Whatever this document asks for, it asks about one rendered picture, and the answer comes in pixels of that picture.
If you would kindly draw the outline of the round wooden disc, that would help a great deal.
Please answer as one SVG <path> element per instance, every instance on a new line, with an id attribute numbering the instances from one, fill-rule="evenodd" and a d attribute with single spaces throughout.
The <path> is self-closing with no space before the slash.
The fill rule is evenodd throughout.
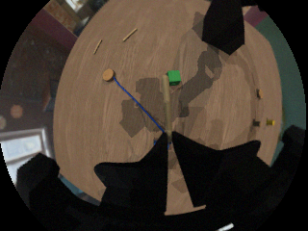
<path id="1" fill-rule="evenodd" d="M 258 95 L 259 99 L 262 99 L 262 97 L 263 97 L 263 90 L 258 89 L 257 90 L 257 95 Z"/>

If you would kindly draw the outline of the blue string with wooden stick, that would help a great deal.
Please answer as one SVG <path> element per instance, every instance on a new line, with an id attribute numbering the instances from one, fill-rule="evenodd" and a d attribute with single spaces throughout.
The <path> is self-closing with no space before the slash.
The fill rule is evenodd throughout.
<path id="1" fill-rule="evenodd" d="M 163 93 L 163 111 L 165 111 L 166 134 L 167 134 L 167 139 L 168 139 L 169 145 L 172 145 L 172 116 L 170 116 L 170 89 L 169 89 L 168 74 L 163 74 L 163 76 L 162 76 L 162 93 Z M 132 97 L 132 99 L 134 99 L 134 97 Z M 136 101 L 136 103 L 138 103 L 138 101 Z M 140 105 L 140 107 L 141 107 L 141 105 Z M 151 116 L 143 107 L 141 107 L 141 108 L 144 112 L 146 112 L 146 114 L 148 116 L 150 116 L 151 119 L 154 120 L 153 116 Z M 158 126 L 158 123 L 155 122 L 155 120 L 154 120 L 154 123 L 157 124 L 157 126 Z M 161 130 L 161 132 L 165 132 L 165 131 L 162 130 L 161 127 L 158 126 L 158 128 L 159 128 L 159 130 Z"/>

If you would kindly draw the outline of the round wooden button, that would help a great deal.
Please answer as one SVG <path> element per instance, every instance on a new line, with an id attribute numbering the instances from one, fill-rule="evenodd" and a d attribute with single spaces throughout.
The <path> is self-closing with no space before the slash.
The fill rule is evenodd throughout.
<path id="1" fill-rule="evenodd" d="M 105 70 L 105 72 L 103 73 L 103 80 L 109 82 L 109 81 L 113 81 L 115 78 L 113 78 L 113 76 L 116 77 L 115 71 L 111 70 L 111 69 L 107 69 Z"/>

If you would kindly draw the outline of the short wooden cylinder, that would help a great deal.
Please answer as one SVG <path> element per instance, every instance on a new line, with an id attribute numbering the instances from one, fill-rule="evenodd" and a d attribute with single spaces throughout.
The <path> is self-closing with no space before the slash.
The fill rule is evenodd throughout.
<path id="1" fill-rule="evenodd" d="M 254 122 L 253 124 L 254 124 L 254 126 L 262 127 L 262 122 Z"/>

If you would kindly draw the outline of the green block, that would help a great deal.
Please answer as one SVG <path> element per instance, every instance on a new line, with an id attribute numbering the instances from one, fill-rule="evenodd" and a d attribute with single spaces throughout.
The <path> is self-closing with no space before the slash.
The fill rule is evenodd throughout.
<path id="1" fill-rule="evenodd" d="M 181 77 L 180 70 L 167 70 L 167 74 L 169 77 L 169 85 L 180 85 Z"/>

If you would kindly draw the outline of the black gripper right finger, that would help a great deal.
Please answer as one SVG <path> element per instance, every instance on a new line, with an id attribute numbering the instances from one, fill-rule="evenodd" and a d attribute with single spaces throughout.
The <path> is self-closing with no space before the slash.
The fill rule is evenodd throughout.
<path id="1" fill-rule="evenodd" d="M 257 157 L 258 150 L 261 150 L 261 140 L 244 142 L 230 149 L 213 150 L 203 143 L 200 145 L 185 138 L 177 131 L 172 131 L 172 142 L 194 208 L 205 205 L 205 196 L 209 195 L 227 167 L 245 161 L 254 154 Z"/>

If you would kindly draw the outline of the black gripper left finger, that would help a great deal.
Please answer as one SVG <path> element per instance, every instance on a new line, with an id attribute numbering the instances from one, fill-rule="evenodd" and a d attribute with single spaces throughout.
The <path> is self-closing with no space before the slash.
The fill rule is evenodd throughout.
<path id="1" fill-rule="evenodd" d="M 97 178 L 105 188 L 157 190 L 159 204 L 167 210 L 168 189 L 168 139 L 166 131 L 155 141 L 153 149 L 142 157 L 141 161 L 132 163 L 97 163 Z"/>

